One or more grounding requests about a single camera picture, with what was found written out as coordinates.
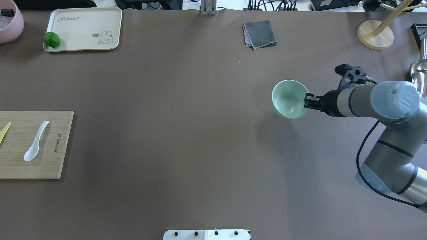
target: wooden cutting board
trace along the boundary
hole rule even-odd
[[[59,179],[67,150],[72,111],[0,111],[0,130],[11,122],[0,143],[0,179]],[[49,121],[40,149],[31,161],[25,152],[43,121]]]

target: white plastic spoon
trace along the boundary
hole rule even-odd
[[[28,151],[24,155],[25,161],[31,161],[33,158],[36,157],[39,146],[40,146],[41,134],[43,133],[44,129],[48,124],[49,124],[49,121],[44,121],[41,123],[40,127],[38,128],[37,134],[35,135],[34,142],[32,143],[31,147],[29,147]]]

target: light green bowl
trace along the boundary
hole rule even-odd
[[[295,80],[283,80],[278,83],[271,94],[274,108],[285,118],[301,118],[308,113],[304,108],[307,88]]]

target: cable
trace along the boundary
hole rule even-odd
[[[280,11],[280,7],[282,6],[282,3],[285,3],[285,0],[282,0],[279,4],[279,6],[277,6],[276,11]]]
[[[365,178],[365,177],[363,176],[363,174],[362,174],[362,171],[360,170],[360,165],[359,165],[359,156],[360,156],[360,153],[361,153],[361,151],[362,151],[363,146],[365,145],[366,140],[367,140],[367,139],[368,139],[368,137],[371,135],[372,131],[377,127],[377,125],[378,125],[378,123],[379,123],[379,122],[380,122],[380,121],[377,121],[377,122],[374,124],[374,126],[371,128],[371,130],[369,130],[368,134],[366,135],[365,139],[362,141],[362,144],[360,145],[359,151],[357,152],[357,156],[356,156],[357,172],[359,173],[360,178],[365,182],[365,184],[366,184],[366,185],[368,185],[368,187],[370,187],[374,192],[376,192],[376,193],[380,194],[380,195],[381,195],[381,196],[383,196],[383,197],[386,197],[386,198],[388,198],[388,199],[391,199],[391,200],[393,200],[393,201],[400,202],[400,203],[404,203],[404,204],[406,204],[406,205],[409,205],[409,206],[413,206],[413,207],[418,208],[418,207],[419,207],[419,205],[417,205],[417,204],[414,204],[414,203],[411,203],[411,202],[407,202],[407,201],[404,201],[404,200],[400,200],[400,199],[394,198],[394,197],[392,197],[392,196],[386,195],[386,194],[384,194],[384,193],[382,193],[382,192],[378,191],[378,190],[377,190],[377,189],[375,189],[372,185],[370,185],[370,184],[369,184],[368,180],[366,180],[366,178]]]
[[[131,6],[132,6],[134,9],[136,9],[136,10],[145,10],[145,9],[147,9],[147,8],[149,8],[149,7],[151,6],[151,3],[148,3],[148,6],[147,6],[146,8],[144,8],[144,9],[142,9],[142,5],[141,5],[141,9],[137,9],[137,8],[135,8],[135,7],[133,6],[133,4],[131,4]]]
[[[293,5],[293,3],[292,3],[292,1],[291,1],[291,0],[289,0],[289,2],[290,2],[291,4],[288,6],[287,11],[290,11],[290,10],[291,10],[291,8],[292,8],[292,5]]]
[[[365,4],[366,2],[368,2],[368,1],[370,1],[370,0],[366,0],[366,1],[362,1],[362,3],[359,3],[359,4],[357,4],[357,5],[351,5],[351,4],[349,4],[346,0],[342,0],[344,3],[346,3],[349,7],[357,7],[357,6],[360,6],[360,5],[363,5],[363,4]]]
[[[97,5],[96,5],[96,3],[95,2],[93,2],[93,1],[91,1],[91,0],[85,0],[85,2],[87,2],[87,3],[90,3],[92,6],[94,6],[94,7],[98,7]]]
[[[153,6],[150,6],[150,7],[154,8],[154,9],[157,9],[157,10],[165,10],[164,8],[158,9],[158,8],[153,7]]]
[[[273,5],[273,3],[271,2],[271,0],[269,0],[269,2],[270,2],[271,7],[273,8],[273,11],[274,11],[274,5]]]
[[[263,1],[263,0],[260,0],[259,2],[258,2],[258,6],[257,6],[257,0],[253,0],[254,2],[253,2],[253,6],[251,6],[251,10],[260,10],[260,7],[259,7],[259,4],[260,4],[260,2],[261,1]]]
[[[283,2],[283,3],[284,3],[284,5],[283,5],[283,11],[286,11],[286,8],[289,7],[289,3],[288,2]]]
[[[273,2],[283,2],[283,1],[285,1],[285,0],[273,0],[273,1],[269,0],[270,3],[273,3]],[[265,3],[264,0],[259,0],[258,1],[258,6],[257,6],[257,10],[260,10],[260,6],[264,5],[264,9],[267,11],[267,8],[265,7],[265,4],[268,4],[268,3]]]

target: metal spoon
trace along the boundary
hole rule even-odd
[[[426,87],[426,76],[427,76],[427,41],[423,39],[421,41],[421,59],[411,64],[411,78],[412,83],[417,86],[417,90],[420,92],[420,97],[427,96]]]
[[[41,134],[43,133],[44,129],[46,128],[46,126],[48,124],[49,124],[49,121],[44,121],[41,123],[40,127],[38,128],[37,134],[35,135],[35,138],[34,138],[34,141],[31,145],[31,147],[29,147],[29,149],[27,150],[27,152],[24,155],[25,161],[31,161],[33,158],[36,157],[36,155],[38,153],[39,146],[40,146]]]

